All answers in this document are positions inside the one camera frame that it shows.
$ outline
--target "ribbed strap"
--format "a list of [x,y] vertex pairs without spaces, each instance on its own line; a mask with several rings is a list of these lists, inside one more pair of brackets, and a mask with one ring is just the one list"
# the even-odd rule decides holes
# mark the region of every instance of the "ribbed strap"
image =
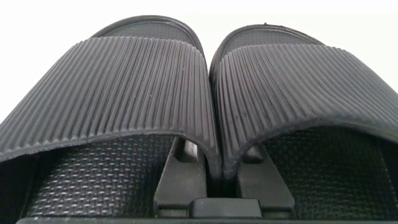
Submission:
[[221,175],[206,63],[191,45],[100,37],[72,47],[0,125],[0,161],[137,134],[203,149]]
[[324,45],[252,45],[221,61],[216,84],[224,176],[256,142],[314,126],[398,141],[398,95],[350,53]]

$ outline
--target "rubber slipper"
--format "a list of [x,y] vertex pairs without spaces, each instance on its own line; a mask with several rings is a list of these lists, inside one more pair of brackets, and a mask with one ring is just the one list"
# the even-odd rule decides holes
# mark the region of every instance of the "rubber slipper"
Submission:
[[0,222],[154,217],[160,176],[181,139],[219,179],[202,53],[187,25],[159,16],[117,22],[73,46],[0,125]]
[[210,77],[238,195],[270,217],[398,219],[398,95],[359,59],[286,27],[248,26],[223,41]]

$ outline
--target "textured footbed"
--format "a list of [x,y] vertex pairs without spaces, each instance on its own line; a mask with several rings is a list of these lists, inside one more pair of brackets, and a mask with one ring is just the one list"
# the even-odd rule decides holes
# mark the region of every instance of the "textured footbed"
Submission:
[[172,136],[134,136],[45,153],[25,217],[153,217]]
[[398,219],[382,154],[397,150],[396,145],[346,128],[320,127],[271,139],[264,146],[295,199],[292,218]]

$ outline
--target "black slide sandal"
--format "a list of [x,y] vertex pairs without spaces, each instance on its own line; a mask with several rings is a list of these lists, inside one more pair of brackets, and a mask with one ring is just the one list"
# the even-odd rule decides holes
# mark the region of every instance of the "black slide sandal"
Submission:
[[166,17],[138,21],[149,23],[148,30],[173,24],[200,51],[188,39],[150,37],[92,38],[72,47],[0,125],[2,223],[153,217],[153,195],[175,136],[202,149],[212,178],[220,178],[196,35]]
[[[285,37],[251,32],[270,27]],[[228,48],[242,31],[240,44]],[[258,198],[267,217],[278,207],[264,199],[277,190],[264,193],[274,176],[256,169],[265,163],[256,160],[269,155],[290,191],[282,194],[294,198],[285,198],[292,208],[284,218],[398,220],[397,93],[348,52],[299,36],[302,42],[289,28],[243,27],[215,54],[224,177],[236,179],[238,195]]]

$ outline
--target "white background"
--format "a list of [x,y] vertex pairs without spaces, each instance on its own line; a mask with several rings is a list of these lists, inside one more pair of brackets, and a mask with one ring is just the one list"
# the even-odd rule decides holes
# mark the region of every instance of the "white background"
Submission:
[[246,25],[287,26],[348,50],[398,91],[394,1],[0,2],[0,122],[72,45],[118,20],[174,17],[199,36],[210,65],[221,41]]

